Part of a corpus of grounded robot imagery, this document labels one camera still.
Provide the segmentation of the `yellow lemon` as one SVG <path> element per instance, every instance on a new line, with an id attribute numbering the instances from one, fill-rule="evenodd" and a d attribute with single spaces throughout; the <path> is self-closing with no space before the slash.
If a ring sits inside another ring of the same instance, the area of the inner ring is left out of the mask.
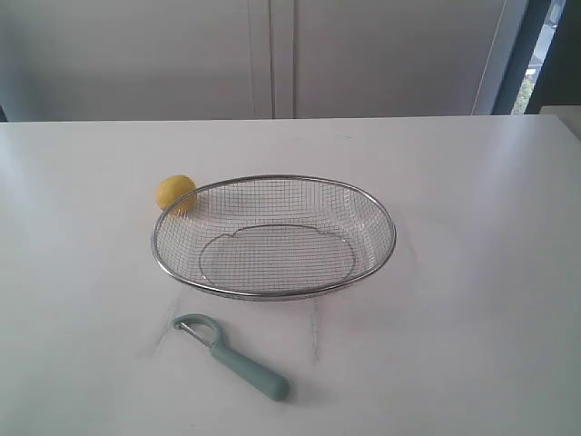
<path id="1" fill-rule="evenodd" d="M 186 175 L 174 175 L 163 180 L 156 191 L 155 199 L 162 211 L 169 210 L 174 215 L 188 213 L 197 203 L 195 182 Z"/>

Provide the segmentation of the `white cabinet doors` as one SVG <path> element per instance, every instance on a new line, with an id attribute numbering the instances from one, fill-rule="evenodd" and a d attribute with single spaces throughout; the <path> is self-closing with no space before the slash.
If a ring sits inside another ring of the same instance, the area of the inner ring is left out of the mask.
<path id="1" fill-rule="evenodd" d="M 523 1 L 4 1 L 11 121 L 490 114 Z"/>

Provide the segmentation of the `dark window frame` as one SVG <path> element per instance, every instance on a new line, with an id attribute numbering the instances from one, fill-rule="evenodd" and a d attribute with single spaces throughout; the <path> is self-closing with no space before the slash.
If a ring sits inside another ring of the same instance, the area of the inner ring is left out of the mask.
<path id="1" fill-rule="evenodd" d="M 511 112 L 549 7 L 548 1 L 527 3 L 492 107 L 493 115 Z M 564 2 L 525 113 L 539 114 L 542 107 L 556 105 L 580 105 L 580 2 L 577 0 Z"/>

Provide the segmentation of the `teal handled peeler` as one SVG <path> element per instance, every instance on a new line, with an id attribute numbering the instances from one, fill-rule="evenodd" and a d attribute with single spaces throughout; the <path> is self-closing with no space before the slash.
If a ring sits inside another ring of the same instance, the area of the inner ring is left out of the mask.
<path id="1" fill-rule="evenodd" d="M 212 337 L 205 339 L 194 330 L 194 325 L 202 325 L 212 331 Z M 187 332 L 202 343 L 211 356 L 247 383 L 273 401 L 285 401 L 291 391 L 288 380 L 277 372 L 257 363 L 245 355 L 232 349 L 227 343 L 227 337 L 220 324 L 212 317 L 191 313 L 172 320 L 172 327 Z"/>

